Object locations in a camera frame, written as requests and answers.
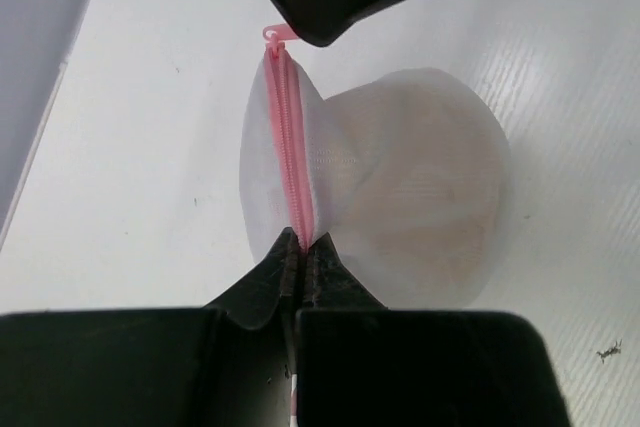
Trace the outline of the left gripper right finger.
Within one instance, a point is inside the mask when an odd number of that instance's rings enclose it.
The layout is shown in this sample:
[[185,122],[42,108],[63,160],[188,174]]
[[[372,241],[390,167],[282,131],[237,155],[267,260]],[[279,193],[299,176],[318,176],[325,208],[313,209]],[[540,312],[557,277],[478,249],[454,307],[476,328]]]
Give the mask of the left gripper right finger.
[[392,310],[343,266],[309,251],[296,316],[301,426],[566,426],[541,335],[507,312]]

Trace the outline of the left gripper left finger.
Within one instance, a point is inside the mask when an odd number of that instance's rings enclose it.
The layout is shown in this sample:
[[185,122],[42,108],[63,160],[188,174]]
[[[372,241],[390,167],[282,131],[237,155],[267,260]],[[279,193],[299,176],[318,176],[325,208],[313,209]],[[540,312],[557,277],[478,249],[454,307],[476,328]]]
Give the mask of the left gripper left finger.
[[1,318],[5,426],[290,426],[292,277],[283,231],[202,307]]

